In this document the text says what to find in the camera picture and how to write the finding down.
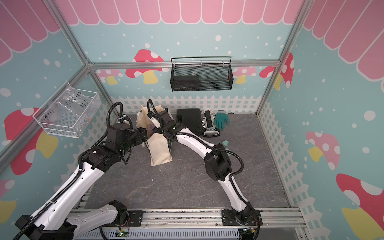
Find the cream canvas tote bag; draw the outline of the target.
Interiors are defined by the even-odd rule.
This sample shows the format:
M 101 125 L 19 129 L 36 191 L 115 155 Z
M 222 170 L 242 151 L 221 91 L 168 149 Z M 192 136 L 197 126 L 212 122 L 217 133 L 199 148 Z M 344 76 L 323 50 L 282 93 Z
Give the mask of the cream canvas tote bag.
M 148 140 L 145 146 L 151 155 L 151 166 L 158 166 L 172 162 L 171 143 L 164 137 L 162 132 L 156 127 L 156 130 L 149 132 L 149 126 L 154 125 L 148 117 L 149 110 L 147 107 L 142 107 L 137 113 L 136 126 L 137 128 L 145 128 L 147 130 Z

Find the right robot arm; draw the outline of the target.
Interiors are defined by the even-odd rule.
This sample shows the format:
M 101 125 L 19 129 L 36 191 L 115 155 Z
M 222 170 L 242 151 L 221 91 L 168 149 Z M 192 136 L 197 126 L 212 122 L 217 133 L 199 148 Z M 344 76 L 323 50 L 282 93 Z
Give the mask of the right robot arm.
M 147 101 L 147 108 L 148 117 L 167 140 L 190 148 L 204 160 L 206 173 L 223 188 L 240 224 L 260 227 L 263 224 L 260 211 L 246 199 L 234 179 L 244 170 L 241 157 L 222 144 L 214 145 L 196 136 L 183 124 L 176 123 L 167 111 L 159 112 L 151 99 Z

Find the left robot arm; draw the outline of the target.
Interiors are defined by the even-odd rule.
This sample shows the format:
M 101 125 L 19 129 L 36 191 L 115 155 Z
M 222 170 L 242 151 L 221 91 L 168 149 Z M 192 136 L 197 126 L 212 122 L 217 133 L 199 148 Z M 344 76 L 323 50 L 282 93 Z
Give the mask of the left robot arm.
M 147 139 L 146 130 L 134 129 L 130 117 L 123 113 L 123 103 L 114 103 L 107 113 L 107 128 L 100 139 L 78 155 L 78 167 L 59 190 L 32 215 L 22 215 L 16 226 L 22 236 L 30 240 L 73 240 L 104 225 L 127 225 L 130 214 L 122 203 L 111 201 L 104 207 L 81 215 L 69 217 L 70 211 L 86 191 L 114 164 L 128 163 L 133 147 Z

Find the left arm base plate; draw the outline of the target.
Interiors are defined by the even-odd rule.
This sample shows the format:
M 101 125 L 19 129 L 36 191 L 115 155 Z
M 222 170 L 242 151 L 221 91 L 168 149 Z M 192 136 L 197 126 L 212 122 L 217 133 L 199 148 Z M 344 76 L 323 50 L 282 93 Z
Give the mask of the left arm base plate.
M 140 227 L 143 214 L 144 211 L 119 211 L 114 221 L 103 225 L 103 227 Z

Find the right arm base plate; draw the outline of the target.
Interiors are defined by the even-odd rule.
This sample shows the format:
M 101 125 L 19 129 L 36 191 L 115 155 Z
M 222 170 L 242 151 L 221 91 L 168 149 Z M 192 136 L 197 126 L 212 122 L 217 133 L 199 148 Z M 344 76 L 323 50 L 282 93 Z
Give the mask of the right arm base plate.
M 221 211 L 223 226 L 262 226 L 263 220 L 259 210 L 244 210 L 241 213 L 233 209 Z

